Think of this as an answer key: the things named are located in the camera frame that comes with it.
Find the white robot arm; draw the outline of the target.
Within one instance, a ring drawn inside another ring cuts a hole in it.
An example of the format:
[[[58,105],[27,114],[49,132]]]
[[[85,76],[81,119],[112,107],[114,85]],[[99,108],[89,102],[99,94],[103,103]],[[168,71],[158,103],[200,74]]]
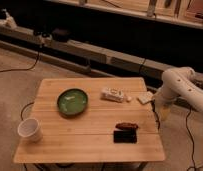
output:
[[[162,73],[162,86],[154,95],[155,111],[161,121],[167,119],[170,106],[181,96],[203,114],[203,90],[194,84],[195,71],[191,67],[169,68]]]

